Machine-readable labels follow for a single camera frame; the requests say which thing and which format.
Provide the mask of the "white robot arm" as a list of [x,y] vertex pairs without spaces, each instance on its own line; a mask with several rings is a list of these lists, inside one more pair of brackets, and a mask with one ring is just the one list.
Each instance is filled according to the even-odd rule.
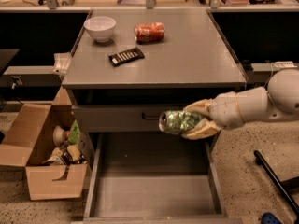
[[243,127],[254,121],[284,122],[299,119],[299,70],[275,73],[267,87],[226,92],[184,108],[204,118],[181,136],[189,140],[211,137],[221,130]]

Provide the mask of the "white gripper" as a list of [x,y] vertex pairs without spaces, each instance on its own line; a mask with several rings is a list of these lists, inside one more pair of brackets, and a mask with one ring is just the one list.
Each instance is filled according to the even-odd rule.
[[205,139],[217,134],[221,128],[232,130],[245,124],[235,92],[222,93],[213,100],[196,101],[185,106],[184,111],[199,113],[212,119],[202,119],[194,128],[181,135],[189,140]]

